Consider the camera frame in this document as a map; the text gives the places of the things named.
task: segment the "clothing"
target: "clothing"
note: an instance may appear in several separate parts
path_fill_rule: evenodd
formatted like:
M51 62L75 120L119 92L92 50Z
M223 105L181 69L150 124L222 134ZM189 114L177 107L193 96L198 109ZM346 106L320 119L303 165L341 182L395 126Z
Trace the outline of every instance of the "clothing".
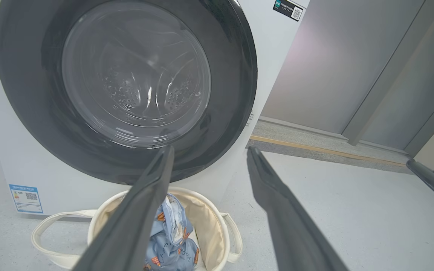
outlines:
M185 209L172 194L167 194L153 220L145 256L145 268L155 271L191 271L200 251L188 236L192 224Z

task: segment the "wooden strip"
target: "wooden strip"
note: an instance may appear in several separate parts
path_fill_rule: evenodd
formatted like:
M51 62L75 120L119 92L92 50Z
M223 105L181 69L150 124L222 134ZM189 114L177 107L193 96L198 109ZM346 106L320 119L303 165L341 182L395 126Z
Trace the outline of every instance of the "wooden strip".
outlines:
M355 155L355 154L341 152L341 151L333 151L331 149L323 149L323 148L319 148L316 146L307 146L307 145L301 145L301 144L296 144L296 143L291 143L291 142L286 142L286 141L280 141L280 140L275 140L275 139L267 139L265 137L256 137L255 135L251 135L250 139L256 140L256 141L261 141L261 142L272 143L272 144L278 144L278 145L282 145L282 146L291 146L293 148L307 149L309 151L324 152L324 153L339 155L339 156L358 159L358 160L364 160L364 161L370 161L370 162L391 164L391 165L406 167L405 164L397 163L397 162L393 162L393 161L387 161L387 160L382 160L382 159L378 159L378 158L360 156L360 155Z

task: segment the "cream fabric basket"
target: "cream fabric basket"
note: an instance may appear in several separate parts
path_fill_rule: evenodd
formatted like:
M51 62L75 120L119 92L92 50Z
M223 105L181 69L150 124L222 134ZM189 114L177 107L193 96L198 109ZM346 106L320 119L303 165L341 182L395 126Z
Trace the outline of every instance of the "cream fabric basket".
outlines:
M169 193L174 194L184 206L185 214L197 234L202 259L208 271L220 271L227 261L234 263L239 259L242 254L242 238L234 220L228 213L220 213L210 200L197 192L169 187ZM72 269L80 255L63 254L43 248L41 246L43 232L55 221L65 216L92 218L88 230L88 245L90 245L126 194L127 191L116 194L104 202L98 210L58 213L46 218L33 230L31 242L36 249L46 254L58 266ZM229 230L234 237L235 253L230 252Z

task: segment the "washing machine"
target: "washing machine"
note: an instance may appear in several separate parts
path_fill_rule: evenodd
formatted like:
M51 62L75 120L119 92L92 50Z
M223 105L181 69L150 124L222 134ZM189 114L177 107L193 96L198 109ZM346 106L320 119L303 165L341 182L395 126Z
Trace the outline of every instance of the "washing machine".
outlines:
M1 0L0 161L16 211L98 208L168 144L171 185L218 204L308 3Z

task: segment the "black sticker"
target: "black sticker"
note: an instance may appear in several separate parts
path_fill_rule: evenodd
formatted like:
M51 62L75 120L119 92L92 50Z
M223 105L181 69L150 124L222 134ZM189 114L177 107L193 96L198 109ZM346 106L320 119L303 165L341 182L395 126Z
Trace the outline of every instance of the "black sticker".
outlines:
M301 19L301 15L303 15L304 11L302 7L287 0L276 0L276 2L274 2L274 10L296 21Z

